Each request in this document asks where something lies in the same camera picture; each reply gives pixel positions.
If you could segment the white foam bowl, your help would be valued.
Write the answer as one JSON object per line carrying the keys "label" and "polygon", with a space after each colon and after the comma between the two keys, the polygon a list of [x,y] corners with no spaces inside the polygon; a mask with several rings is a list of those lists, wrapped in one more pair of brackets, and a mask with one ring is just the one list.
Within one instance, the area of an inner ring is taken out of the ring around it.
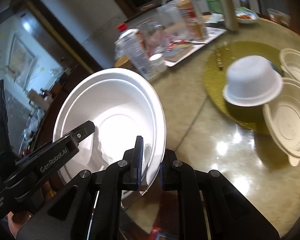
{"label": "white foam bowl", "polygon": [[79,144],[79,152],[59,171],[68,183],[81,170],[98,172],[123,158],[143,138],[141,193],[153,184],[166,148],[166,122],[151,84],[127,69],[90,75],[69,94],[58,113],[53,140],[92,121],[96,131]]}
{"label": "white foam bowl", "polygon": [[283,78],[271,62],[258,55],[242,57],[227,68],[223,98],[239,107],[264,105],[283,89]]}

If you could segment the cream plastic bowl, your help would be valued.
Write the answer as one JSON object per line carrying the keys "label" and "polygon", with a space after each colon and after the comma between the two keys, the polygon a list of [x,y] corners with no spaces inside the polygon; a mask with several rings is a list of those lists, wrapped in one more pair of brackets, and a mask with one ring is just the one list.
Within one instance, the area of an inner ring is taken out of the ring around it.
{"label": "cream plastic bowl", "polygon": [[284,77],[289,77],[300,82],[300,52],[284,48],[279,53],[281,69]]}
{"label": "cream plastic bowl", "polygon": [[263,106],[267,129],[291,166],[300,163],[300,82],[283,78],[281,93]]}

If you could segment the red snack packet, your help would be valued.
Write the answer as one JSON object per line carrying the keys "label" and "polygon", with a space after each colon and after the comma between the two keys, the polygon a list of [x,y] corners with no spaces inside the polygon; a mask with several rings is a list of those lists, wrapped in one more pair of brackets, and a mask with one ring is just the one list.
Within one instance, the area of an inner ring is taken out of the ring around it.
{"label": "red snack packet", "polygon": [[161,228],[154,227],[147,239],[148,240],[178,240],[178,237],[163,231]]}

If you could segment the peanut butter jar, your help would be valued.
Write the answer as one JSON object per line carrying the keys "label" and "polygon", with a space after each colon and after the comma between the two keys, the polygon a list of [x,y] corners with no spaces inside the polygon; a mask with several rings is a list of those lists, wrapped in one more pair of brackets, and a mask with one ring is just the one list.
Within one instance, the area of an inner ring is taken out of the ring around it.
{"label": "peanut butter jar", "polygon": [[129,60],[129,57],[127,57],[126,55],[122,56],[122,57],[119,57],[117,59],[117,61],[114,63],[114,68],[129,69],[131,66],[132,66],[132,64]]}

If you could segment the white lotion bottle red cap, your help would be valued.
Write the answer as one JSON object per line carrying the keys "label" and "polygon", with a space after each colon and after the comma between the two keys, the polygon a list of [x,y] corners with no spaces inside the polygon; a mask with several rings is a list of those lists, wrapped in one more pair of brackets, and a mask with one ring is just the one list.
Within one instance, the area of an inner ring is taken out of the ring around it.
{"label": "white lotion bottle red cap", "polygon": [[117,30],[120,35],[115,41],[115,56],[127,56],[146,80],[153,78],[155,71],[147,56],[142,33],[139,29],[128,28],[125,23],[119,24]]}

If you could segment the small white jar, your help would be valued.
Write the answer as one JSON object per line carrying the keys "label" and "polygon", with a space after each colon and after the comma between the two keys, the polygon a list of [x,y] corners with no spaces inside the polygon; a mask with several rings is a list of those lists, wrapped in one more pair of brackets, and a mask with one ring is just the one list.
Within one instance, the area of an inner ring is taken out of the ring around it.
{"label": "small white jar", "polygon": [[149,58],[149,61],[157,73],[163,72],[167,68],[165,61],[164,61],[164,57],[161,53],[152,55]]}

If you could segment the clear glass pitcher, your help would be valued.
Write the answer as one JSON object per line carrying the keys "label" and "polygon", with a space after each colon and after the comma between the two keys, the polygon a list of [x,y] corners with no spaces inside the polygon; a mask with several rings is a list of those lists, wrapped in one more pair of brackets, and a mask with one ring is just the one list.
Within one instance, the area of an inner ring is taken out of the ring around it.
{"label": "clear glass pitcher", "polygon": [[165,29],[158,22],[152,20],[143,21],[139,25],[143,35],[145,48],[149,56],[154,54],[166,54],[170,51],[171,39]]}

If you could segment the book on tray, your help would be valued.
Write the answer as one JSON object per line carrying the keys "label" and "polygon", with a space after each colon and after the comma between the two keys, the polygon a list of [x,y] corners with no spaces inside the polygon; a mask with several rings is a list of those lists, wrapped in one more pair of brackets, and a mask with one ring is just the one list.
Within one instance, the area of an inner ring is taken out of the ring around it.
{"label": "book on tray", "polygon": [[171,62],[177,62],[193,49],[191,44],[178,44],[170,51],[166,52],[164,59]]}

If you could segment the gold glitter round mat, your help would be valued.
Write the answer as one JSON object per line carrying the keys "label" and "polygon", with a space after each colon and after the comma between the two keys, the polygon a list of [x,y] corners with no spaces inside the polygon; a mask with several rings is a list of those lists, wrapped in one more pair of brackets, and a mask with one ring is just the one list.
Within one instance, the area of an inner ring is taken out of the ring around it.
{"label": "gold glitter round mat", "polygon": [[237,59],[245,56],[258,55],[274,64],[277,72],[282,74],[279,66],[279,49],[260,42],[239,41],[219,47],[222,69],[217,64],[216,53],[207,59],[203,69],[203,83],[205,90],[216,108],[230,120],[240,126],[253,130],[258,134],[268,135],[263,118],[262,106],[239,107],[226,102],[223,98],[223,88],[226,85],[226,70]]}

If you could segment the gold pen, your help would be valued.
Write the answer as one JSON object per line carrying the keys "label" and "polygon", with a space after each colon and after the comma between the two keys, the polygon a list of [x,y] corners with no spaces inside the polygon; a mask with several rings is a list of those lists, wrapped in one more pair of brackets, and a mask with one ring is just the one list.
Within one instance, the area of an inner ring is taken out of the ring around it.
{"label": "gold pen", "polygon": [[223,70],[222,55],[218,48],[216,48],[215,50],[215,55],[216,55],[216,61],[219,70]]}

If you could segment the clear plastic bag of jars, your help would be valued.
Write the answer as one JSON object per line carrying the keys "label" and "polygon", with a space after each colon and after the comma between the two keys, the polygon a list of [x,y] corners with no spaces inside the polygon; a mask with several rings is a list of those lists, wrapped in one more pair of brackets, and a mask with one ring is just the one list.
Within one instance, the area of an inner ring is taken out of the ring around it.
{"label": "clear plastic bag of jars", "polygon": [[158,7],[157,12],[172,41],[203,41],[208,36],[194,0],[171,0]]}

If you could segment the blue white food plate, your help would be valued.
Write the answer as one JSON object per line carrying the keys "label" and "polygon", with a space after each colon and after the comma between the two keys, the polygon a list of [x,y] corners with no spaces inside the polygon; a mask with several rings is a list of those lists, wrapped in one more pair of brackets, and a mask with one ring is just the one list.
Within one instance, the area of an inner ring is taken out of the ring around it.
{"label": "blue white food plate", "polygon": [[259,19],[257,13],[246,7],[237,7],[235,9],[235,16],[240,24],[253,24]]}

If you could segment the steel thermos flask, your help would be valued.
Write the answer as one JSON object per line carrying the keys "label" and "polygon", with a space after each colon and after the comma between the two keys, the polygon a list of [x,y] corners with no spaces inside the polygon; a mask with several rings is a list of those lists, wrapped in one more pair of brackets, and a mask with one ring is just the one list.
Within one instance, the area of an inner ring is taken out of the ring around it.
{"label": "steel thermos flask", "polygon": [[232,0],[219,0],[224,17],[225,27],[229,31],[238,31],[239,25]]}

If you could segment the clear plastic food container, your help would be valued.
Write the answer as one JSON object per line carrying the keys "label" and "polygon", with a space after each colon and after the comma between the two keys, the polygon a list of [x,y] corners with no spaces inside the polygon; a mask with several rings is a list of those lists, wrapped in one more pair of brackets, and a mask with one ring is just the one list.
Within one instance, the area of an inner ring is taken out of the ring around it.
{"label": "clear plastic food container", "polygon": [[286,27],[290,25],[291,18],[289,15],[271,8],[267,9],[267,13],[272,21]]}

